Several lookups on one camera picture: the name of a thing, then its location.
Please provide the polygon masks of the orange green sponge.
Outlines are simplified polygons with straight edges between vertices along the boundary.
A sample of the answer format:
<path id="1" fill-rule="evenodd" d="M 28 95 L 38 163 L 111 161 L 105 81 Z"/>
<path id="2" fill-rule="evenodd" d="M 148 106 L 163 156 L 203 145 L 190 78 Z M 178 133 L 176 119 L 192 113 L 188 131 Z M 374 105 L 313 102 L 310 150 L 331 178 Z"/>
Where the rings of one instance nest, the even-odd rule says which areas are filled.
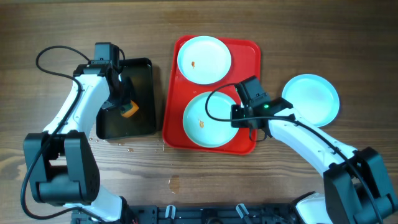
<path id="1" fill-rule="evenodd" d="M 123 116 L 124 118 L 131 117 L 138 110 L 139 110 L 138 105 L 132 100 L 129 103 L 122 105 L 120 107 L 121 116 Z"/>

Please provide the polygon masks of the teal plate with stain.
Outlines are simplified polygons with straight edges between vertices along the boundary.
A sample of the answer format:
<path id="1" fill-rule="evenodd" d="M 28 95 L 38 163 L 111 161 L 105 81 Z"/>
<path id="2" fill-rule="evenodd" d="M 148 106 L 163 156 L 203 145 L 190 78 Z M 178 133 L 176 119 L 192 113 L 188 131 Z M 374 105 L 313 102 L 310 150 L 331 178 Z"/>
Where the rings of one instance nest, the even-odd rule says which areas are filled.
<path id="1" fill-rule="evenodd" d="M 209 91 L 192 99 L 183 113 L 183 129 L 201 147 L 215 148 L 230 142 L 238 132 L 228 121 L 236 102 L 228 95 Z"/>

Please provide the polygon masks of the white plate with stain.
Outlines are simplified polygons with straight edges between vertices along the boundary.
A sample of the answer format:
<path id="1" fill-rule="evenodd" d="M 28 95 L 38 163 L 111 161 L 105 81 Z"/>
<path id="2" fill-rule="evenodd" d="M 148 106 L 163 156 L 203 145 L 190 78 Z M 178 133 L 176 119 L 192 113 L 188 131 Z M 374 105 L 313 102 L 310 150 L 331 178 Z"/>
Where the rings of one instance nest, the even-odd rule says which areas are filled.
<path id="1" fill-rule="evenodd" d="M 232 57 L 227 46 L 210 36 L 198 36 L 186 41 L 177 54 L 177 66 L 182 75 L 198 85 L 222 80 L 231 64 Z"/>

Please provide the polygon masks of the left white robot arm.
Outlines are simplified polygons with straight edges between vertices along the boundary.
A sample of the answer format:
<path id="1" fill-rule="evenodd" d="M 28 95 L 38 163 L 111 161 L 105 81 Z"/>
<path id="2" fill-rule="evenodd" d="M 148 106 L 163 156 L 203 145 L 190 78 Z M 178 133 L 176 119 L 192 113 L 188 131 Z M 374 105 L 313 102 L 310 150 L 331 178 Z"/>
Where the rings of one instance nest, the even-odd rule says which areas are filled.
<path id="1" fill-rule="evenodd" d="M 23 142 L 27 173 L 21 207 L 35 220 L 68 212 L 84 213 L 96 223 L 135 223 L 126 200 L 100 184 L 100 172 L 88 142 L 102 105 L 123 89 L 117 65 L 79 65 L 73 86 L 54 120 Z"/>

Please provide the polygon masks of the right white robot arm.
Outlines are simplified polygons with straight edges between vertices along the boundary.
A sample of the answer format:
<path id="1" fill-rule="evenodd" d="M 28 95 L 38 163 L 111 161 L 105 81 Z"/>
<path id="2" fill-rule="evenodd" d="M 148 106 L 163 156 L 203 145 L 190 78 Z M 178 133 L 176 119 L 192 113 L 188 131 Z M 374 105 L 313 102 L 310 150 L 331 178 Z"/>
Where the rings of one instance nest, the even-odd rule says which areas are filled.
<path id="1" fill-rule="evenodd" d="M 310 124 L 283 98 L 231 107 L 232 125 L 263 129 L 291 147 L 323 178 L 324 192 L 298 199 L 304 223 L 382 223 L 397 211 L 397 196 L 381 155 L 340 142 Z"/>

